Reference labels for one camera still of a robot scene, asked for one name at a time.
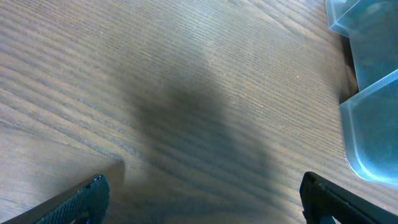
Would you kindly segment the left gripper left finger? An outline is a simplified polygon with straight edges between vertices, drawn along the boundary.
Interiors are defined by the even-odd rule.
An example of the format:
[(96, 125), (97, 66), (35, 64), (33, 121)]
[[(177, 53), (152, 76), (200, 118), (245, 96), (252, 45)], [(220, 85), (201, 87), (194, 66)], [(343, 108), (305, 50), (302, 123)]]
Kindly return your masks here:
[(108, 181), (96, 174), (4, 224), (102, 224), (108, 205)]

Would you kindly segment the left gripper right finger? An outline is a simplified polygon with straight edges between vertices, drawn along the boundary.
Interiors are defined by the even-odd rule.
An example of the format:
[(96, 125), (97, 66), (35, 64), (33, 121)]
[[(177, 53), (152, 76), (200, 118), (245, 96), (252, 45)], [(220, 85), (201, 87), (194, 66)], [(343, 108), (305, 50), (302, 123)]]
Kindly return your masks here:
[(314, 172), (304, 173), (300, 186), (308, 224), (397, 224), (397, 215), (347, 191)]

